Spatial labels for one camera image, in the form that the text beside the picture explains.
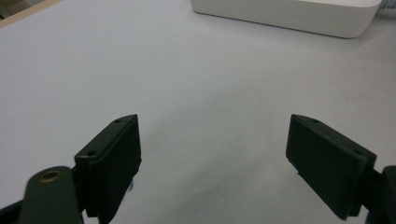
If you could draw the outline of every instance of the white table surface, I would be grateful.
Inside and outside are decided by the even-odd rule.
[[[188,0],[63,0],[0,38],[0,207],[129,114],[143,163],[112,223],[344,223],[285,157],[293,113],[396,164],[394,18],[340,39]]]

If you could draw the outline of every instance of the white container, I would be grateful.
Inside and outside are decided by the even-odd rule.
[[[191,0],[198,13],[353,38],[366,29],[381,0]]]

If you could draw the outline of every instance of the screw hole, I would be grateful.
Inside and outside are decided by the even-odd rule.
[[[88,155],[88,156],[94,156],[94,155],[96,155],[96,151],[89,151],[89,152],[87,153],[87,155]]]
[[[39,181],[41,183],[49,183],[52,182],[56,179],[58,179],[61,176],[61,172],[60,171],[48,171],[45,174],[43,174],[42,176],[40,176]]]

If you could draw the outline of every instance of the white box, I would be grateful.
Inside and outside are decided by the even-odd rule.
[[[198,13],[353,38],[373,19],[381,0],[191,0]]]

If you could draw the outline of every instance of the black plastic part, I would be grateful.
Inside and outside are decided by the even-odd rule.
[[[23,201],[11,204],[0,210],[1,224],[17,224],[20,217],[21,207]]]
[[[139,170],[137,115],[112,121],[75,156],[75,161],[76,182],[85,195],[80,204],[89,217],[109,223]]]
[[[338,217],[359,214],[361,183],[373,171],[374,153],[316,119],[292,115],[286,156]]]
[[[396,166],[388,166],[380,176],[370,203],[366,224],[396,223]]]
[[[361,182],[361,194],[359,196],[361,204],[368,210],[374,211],[378,206],[380,185],[382,182],[382,175],[373,170],[367,178]]]
[[[18,223],[82,223],[71,169],[52,167],[30,178]]]

